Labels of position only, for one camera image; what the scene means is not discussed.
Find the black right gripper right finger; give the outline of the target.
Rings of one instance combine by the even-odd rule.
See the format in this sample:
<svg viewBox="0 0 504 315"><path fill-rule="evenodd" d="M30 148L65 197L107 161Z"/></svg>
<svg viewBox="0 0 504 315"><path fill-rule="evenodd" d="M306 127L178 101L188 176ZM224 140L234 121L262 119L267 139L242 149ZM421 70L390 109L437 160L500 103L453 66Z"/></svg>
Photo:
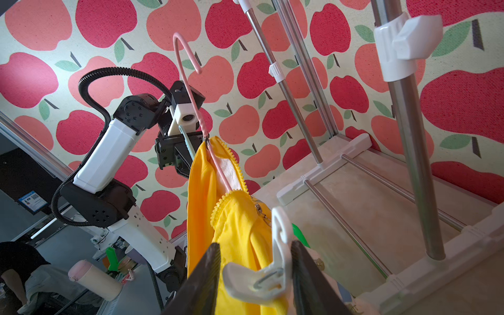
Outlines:
<svg viewBox="0 0 504 315"><path fill-rule="evenodd" d="M347 314L342 302L300 241L291 244L292 282L297 314Z"/></svg>

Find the blue-green clothespin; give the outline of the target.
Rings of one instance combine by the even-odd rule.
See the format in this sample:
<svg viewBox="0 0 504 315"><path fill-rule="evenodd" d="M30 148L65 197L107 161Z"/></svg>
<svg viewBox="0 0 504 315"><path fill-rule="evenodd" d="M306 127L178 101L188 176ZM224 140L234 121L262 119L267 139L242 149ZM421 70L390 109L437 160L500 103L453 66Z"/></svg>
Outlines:
<svg viewBox="0 0 504 315"><path fill-rule="evenodd" d="M188 133L183 129L183 127L181 125L178 126L178 129L185 140L186 149L188 150L188 153L190 154L191 160L194 160L195 155L196 155L196 151L191 143L191 140L190 140L190 137L188 136Z"/></svg>

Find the white clothespin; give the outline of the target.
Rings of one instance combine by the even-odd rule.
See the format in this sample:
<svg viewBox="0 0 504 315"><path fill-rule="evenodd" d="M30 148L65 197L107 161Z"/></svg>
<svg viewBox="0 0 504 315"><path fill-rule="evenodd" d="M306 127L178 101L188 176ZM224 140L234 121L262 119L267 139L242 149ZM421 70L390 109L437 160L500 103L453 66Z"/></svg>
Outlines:
<svg viewBox="0 0 504 315"><path fill-rule="evenodd" d="M273 307L291 291L293 227L282 207L272 210L272 262L253 271L234 262L223 269L227 293L240 301Z"/></svg>

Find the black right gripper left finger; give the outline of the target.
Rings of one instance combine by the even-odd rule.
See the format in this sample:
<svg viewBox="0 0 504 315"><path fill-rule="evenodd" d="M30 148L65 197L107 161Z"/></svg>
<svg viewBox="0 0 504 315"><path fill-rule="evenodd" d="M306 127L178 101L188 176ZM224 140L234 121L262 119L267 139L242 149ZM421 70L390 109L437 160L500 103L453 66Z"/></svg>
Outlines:
<svg viewBox="0 0 504 315"><path fill-rule="evenodd" d="M161 312L165 314L215 314L219 294L220 245L212 243L175 298Z"/></svg>

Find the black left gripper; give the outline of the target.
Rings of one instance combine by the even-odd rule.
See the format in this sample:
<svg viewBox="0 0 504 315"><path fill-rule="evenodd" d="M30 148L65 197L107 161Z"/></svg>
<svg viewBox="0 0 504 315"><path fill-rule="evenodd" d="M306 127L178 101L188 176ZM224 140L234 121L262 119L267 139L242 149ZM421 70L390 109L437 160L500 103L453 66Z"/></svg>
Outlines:
<svg viewBox="0 0 504 315"><path fill-rule="evenodd" d="M177 174L187 179L189 178L194 158L190 155L184 135L165 136L159 132L154 148L160 169L174 166Z"/></svg>

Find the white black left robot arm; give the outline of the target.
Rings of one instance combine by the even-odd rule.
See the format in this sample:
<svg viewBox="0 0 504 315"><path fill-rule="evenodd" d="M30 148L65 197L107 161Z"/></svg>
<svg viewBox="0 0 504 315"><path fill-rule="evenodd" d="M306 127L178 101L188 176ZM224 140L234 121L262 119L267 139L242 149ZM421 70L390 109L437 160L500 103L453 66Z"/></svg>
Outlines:
<svg viewBox="0 0 504 315"><path fill-rule="evenodd" d="M125 98L89 159L60 189L86 224L106 228L127 241L170 292L186 279L186 255L148 223L136 206L131 185L117 181L115 175L144 132L158 125L154 148L159 167L173 166L178 175L188 177L194 159L190 150L203 140L195 111L205 98L194 99L195 105L181 89L162 101L150 94Z"/></svg>

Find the yellow jacket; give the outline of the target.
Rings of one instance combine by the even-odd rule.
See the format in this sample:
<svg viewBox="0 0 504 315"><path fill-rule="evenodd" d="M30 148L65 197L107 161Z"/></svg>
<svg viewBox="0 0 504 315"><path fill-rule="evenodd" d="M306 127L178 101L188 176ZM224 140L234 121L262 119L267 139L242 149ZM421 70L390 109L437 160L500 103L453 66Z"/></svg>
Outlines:
<svg viewBox="0 0 504 315"><path fill-rule="evenodd" d="M252 271L274 260L272 211L249 193L233 152L211 137L196 152L188 180L187 268L192 274L211 244L223 270L235 263Z"/></svg>

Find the pink wire hanger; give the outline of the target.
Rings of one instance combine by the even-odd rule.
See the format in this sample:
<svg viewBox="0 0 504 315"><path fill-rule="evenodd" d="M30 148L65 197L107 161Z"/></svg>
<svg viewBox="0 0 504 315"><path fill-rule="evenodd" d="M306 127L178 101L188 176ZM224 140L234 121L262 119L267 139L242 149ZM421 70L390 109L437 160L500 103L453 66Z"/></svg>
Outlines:
<svg viewBox="0 0 504 315"><path fill-rule="evenodd" d="M201 74L202 68L201 68L199 62L197 61L196 56L192 52L189 44L185 40L185 38L183 38L183 36L180 33L175 32L173 34L173 47L174 47L175 57L176 57L176 60L177 60L178 66L179 66L179 70L180 70L180 73L182 76L182 81L185 84L186 90L188 91L188 96L190 98L190 102L193 106L194 112L195 112L196 117L198 119L198 122L200 124L201 130L203 133L203 140L206 143L207 151L209 152L211 159L213 160L213 162L215 164L215 168L216 168L217 173L220 177L220 180L224 184L226 192L231 192L232 191L231 185L229 184L222 168L220 167L220 165L217 161L217 156L215 155L215 152L213 151L213 147L212 147L210 139L209 139L209 133L207 132L205 121L203 119L203 116L200 114L200 110L198 109L198 106L196 104L194 95L191 90L191 86L188 82L188 78L186 77L185 71L183 70L182 59L180 57L180 49L178 47L179 44L181 44L183 46L184 50L186 51L186 54L188 55L189 60L191 61L196 73Z"/></svg>

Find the white dinosaur print jacket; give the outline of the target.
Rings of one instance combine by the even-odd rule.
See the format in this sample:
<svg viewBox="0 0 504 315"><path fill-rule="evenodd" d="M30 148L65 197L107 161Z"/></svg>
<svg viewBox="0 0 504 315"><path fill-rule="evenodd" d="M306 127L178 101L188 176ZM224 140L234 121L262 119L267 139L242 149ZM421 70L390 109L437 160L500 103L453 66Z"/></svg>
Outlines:
<svg viewBox="0 0 504 315"><path fill-rule="evenodd" d="M337 293L342 302L355 315L380 315L379 311L366 300L355 298L339 282L337 282Z"/></svg>

